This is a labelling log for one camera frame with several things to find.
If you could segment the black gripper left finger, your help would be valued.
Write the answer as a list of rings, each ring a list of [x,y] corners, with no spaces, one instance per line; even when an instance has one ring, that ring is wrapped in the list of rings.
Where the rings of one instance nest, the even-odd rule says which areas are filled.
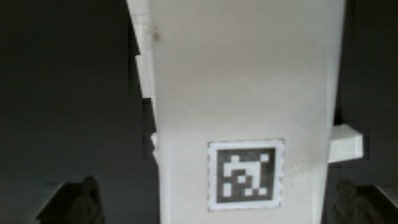
[[[105,224],[100,183],[93,176],[61,185],[36,220],[39,224]]]

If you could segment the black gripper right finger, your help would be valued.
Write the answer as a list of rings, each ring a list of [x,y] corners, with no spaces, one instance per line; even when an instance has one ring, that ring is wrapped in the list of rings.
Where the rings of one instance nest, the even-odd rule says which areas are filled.
[[[336,224],[398,224],[382,214],[366,196],[357,193],[357,187],[348,179],[336,185],[338,199],[332,206]]]

